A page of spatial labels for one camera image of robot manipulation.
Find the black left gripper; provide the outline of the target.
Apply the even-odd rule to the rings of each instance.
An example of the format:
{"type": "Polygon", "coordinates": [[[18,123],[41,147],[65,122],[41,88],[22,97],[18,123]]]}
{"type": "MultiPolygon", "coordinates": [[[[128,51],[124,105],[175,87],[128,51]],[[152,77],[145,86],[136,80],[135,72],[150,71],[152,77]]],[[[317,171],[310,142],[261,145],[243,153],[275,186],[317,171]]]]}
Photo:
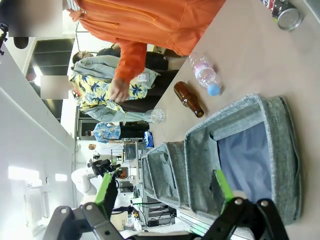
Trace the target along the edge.
{"type": "Polygon", "coordinates": [[[115,177],[109,159],[89,160],[87,164],[96,176],[104,176],[95,200],[72,209],[58,206],[46,227],[44,240],[79,240],[85,233],[93,233],[97,240],[123,240],[111,223],[111,215],[118,195],[115,177]]]}

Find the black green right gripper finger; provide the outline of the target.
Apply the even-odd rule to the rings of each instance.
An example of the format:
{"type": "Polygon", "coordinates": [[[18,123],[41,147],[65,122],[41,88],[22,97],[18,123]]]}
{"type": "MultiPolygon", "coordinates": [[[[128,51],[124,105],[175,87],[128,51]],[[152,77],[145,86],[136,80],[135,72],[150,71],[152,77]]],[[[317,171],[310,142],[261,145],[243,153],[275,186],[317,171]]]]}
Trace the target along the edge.
{"type": "Polygon", "coordinates": [[[229,240],[235,230],[247,228],[255,240],[287,240],[288,234],[275,203],[269,198],[251,202],[234,196],[222,170],[213,170],[209,187],[220,215],[202,240],[229,240]]]}

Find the person's bare hand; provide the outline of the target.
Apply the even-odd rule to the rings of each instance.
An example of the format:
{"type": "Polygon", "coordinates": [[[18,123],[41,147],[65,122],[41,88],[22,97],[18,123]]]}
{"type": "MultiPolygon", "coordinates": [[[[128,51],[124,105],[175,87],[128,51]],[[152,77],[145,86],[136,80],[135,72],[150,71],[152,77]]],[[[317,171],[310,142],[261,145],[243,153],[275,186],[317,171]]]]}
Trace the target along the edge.
{"type": "Polygon", "coordinates": [[[110,100],[116,103],[125,102],[129,97],[129,84],[122,78],[113,78],[110,88],[110,100]]]}

